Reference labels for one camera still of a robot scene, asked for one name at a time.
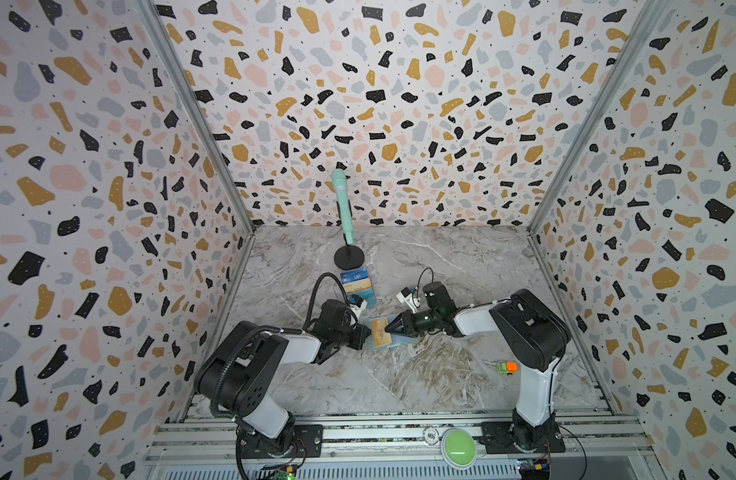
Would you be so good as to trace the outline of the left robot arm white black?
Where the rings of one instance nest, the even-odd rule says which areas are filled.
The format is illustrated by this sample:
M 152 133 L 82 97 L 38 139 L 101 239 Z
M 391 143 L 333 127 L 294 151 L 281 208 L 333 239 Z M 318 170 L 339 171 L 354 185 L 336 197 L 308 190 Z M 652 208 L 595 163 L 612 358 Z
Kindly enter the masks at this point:
M 228 418 L 246 433 L 282 450 L 293 440 L 295 419 L 268 394 L 278 368 L 322 364 L 342 348 L 360 350 L 370 328 L 359 322 L 367 301 L 350 295 L 330 299 L 303 329 L 238 324 L 195 377 L 195 389 L 210 401 L 211 415 Z

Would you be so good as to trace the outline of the blue VIP card in stand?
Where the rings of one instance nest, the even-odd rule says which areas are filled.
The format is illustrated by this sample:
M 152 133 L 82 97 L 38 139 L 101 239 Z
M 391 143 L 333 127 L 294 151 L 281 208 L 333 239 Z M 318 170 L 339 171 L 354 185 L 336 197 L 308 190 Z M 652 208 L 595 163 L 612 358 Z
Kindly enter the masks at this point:
M 341 281 L 343 283 L 353 283 L 353 282 L 359 282 L 365 279 L 369 279 L 369 273 L 368 270 L 363 267 L 347 272 L 342 272 L 340 274 Z

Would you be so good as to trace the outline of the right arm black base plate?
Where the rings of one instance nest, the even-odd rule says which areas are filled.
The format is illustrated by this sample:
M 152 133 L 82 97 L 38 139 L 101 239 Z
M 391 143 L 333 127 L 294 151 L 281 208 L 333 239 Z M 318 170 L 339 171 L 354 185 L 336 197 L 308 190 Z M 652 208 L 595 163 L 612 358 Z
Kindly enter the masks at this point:
M 566 445 L 557 423 L 549 419 L 534 427 L 522 421 L 484 422 L 480 443 L 488 454 L 564 453 Z

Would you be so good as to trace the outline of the black round microphone stand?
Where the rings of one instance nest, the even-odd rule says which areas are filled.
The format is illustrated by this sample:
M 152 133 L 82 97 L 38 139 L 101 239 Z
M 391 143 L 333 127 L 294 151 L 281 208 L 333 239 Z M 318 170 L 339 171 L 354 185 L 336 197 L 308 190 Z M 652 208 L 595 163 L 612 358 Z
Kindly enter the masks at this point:
M 334 254 L 335 265 L 343 271 L 361 268 L 365 262 L 364 251 L 354 244 L 354 223 L 352 219 L 351 202 L 346 206 L 339 203 L 339 219 L 344 237 L 344 245 Z

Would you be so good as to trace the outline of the green round push button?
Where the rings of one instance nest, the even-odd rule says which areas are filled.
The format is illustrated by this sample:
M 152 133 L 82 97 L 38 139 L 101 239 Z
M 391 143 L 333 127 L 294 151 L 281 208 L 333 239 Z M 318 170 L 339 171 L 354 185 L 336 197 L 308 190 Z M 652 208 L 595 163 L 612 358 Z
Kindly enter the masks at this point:
M 441 453 L 444 461 L 457 470 L 471 468 L 477 460 L 474 438 L 461 428 L 451 428 L 441 438 Z

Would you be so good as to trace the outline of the small orange green toy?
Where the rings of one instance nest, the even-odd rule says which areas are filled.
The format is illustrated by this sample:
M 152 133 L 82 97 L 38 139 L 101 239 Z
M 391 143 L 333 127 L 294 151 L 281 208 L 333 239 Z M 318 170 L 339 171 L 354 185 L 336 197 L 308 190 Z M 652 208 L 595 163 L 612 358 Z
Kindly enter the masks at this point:
M 503 361 L 496 365 L 497 372 L 501 375 L 514 375 L 519 371 L 516 361 Z

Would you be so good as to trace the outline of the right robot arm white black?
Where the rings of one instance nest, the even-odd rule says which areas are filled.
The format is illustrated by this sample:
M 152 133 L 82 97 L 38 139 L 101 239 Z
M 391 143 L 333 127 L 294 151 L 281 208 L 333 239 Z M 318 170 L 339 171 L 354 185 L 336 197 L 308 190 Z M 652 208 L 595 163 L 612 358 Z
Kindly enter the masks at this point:
M 554 376 L 571 341 L 565 322 L 528 289 L 490 303 L 461 307 L 439 281 L 424 286 L 422 293 L 427 308 L 402 312 L 385 332 L 409 338 L 432 333 L 456 338 L 500 333 L 522 369 L 516 419 L 534 429 L 547 424 L 554 413 Z

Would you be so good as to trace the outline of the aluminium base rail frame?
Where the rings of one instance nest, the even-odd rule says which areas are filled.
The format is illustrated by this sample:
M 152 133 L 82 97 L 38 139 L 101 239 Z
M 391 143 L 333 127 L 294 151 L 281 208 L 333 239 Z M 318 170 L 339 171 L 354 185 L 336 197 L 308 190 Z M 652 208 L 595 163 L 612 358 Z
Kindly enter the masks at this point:
M 488 454 L 481 424 L 507 421 L 506 410 L 479 413 L 328 415 L 299 419 L 324 426 L 321 455 L 297 459 L 285 479 L 517 479 L 529 454 Z M 663 479 L 657 455 L 635 416 L 606 410 L 557 413 L 564 453 L 537 454 L 538 475 L 551 479 Z M 469 433 L 477 460 L 451 468 L 441 438 L 451 428 Z M 208 418 L 161 427 L 144 457 L 145 479 L 237 479 L 233 424 Z

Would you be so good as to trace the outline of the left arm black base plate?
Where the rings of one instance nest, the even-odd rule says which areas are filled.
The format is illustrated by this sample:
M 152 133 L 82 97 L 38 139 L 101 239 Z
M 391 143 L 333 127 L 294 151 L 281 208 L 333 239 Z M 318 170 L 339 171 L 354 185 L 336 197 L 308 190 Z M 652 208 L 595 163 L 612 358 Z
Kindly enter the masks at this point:
M 318 458 L 321 455 L 324 426 L 291 424 L 277 437 L 267 437 L 258 430 L 237 429 L 236 456 L 245 459 Z

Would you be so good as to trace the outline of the mint green microphone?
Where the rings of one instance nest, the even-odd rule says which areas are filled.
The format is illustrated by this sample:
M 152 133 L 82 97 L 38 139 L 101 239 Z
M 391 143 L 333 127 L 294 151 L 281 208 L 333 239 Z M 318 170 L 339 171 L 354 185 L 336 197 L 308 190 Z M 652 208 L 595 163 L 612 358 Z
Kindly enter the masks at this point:
M 339 218 L 347 245 L 354 244 L 354 224 L 351 204 L 348 196 L 347 176 L 343 169 L 336 168 L 332 172 L 332 184 L 337 196 Z

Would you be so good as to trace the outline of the yellow VIP card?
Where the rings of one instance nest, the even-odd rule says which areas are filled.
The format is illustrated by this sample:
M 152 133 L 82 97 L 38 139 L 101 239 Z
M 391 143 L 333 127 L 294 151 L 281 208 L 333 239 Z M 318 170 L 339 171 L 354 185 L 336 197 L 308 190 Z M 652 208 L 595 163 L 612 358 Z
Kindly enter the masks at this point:
M 371 290 L 372 282 L 370 279 L 365 279 L 359 282 L 343 283 L 343 287 L 348 294 L 358 293 Z

